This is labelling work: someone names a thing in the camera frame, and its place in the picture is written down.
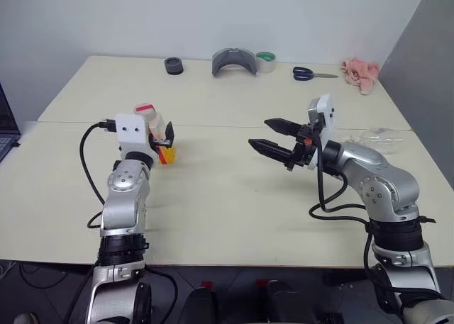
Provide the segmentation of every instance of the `laptop screen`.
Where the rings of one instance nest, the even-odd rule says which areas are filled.
[[[0,133],[17,133],[19,134],[19,129],[14,120],[13,112],[8,105],[6,100],[5,93],[1,88],[0,84]]]

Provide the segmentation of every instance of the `table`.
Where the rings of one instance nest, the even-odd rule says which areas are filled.
[[[172,76],[161,59],[90,57],[39,121],[97,122],[148,102],[177,125],[263,127],[265,119],[274,117],[306,122],[310,100],[331,92],[338,128],[410,130],[380,83],[362,96],[336,65],[303,65],[339,78],[299,82],[292,76],[295,65],[288,63],[257,77],[243,68],[224,68],[218,78],[211,75],[210,61],[183,64],[184,73]]]
[[[99,231],[88,219],[100,204],[82,171],[79,140],[89,123],[37,122],[0,164],[0,259],[90,264]],[[366,234],[357,223],[314,220],[316,174],[250,148],[248,138],[290,147],[266,128],[176,125],[178,160],[152,170],[145,235],[151,264],[361,267]],[[341,130],[338,138],[361,130]],[[119,158],[113,133],[95,130],[86,146],[101,194]],[[454,265],[454,193],[411,131],[388,160],[420,183],[419,208],[437,224],[423,225],[436,266]],[[326,194],[339,182],[326,177]],[[348,189],[339,203],[359,202]],[[364,216],[362,210],[351,210]]]

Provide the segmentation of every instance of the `plush toy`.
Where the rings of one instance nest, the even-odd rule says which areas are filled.
[[[362,95],[368,95],[378,79],[378,64],[364,62],[358,58],[349,58],[342,63],[342,72],[348,83],[360,87]]]

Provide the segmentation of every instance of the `scissors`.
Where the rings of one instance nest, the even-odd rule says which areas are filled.
[[[297,81],[309,81],[314,77],[319,78],[337,78],[335,74],[314,74],[314,72],[307,67],[294,67],[293,68],[293,78]]]

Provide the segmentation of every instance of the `robotic arm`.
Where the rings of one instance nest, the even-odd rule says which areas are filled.
[[[334,120],[329,95],[313,100],[308,112],[307,125],[281,118],[265,121],[274,131],[296,138],[293,150],[262,139],[249,143],[288,170],[295,165],[313,169],[322,155],[323,172],[343,174],[365,204],[370,219],[365,270],[382,310],[399,315],[407,324],[454,323],[454,303],[439,293],[430,250],[422,238],[421,223],[435,221],[419,215],[415,178],[373,149],[328,140]],[[379,263],[370,269],[367,252],[372,236],[372,251]]]
[[[109,176],[101,219],[98,266],[93,272],[87,324],[150,322],[151,288],[140,282],[145,272],[143,237],[145,200],[150,193],[150,170],[157,162],[155,145],[172,146],[170,140],[151,140],[148,125],[139,115],[117,115],[115,128],[121,161]]]

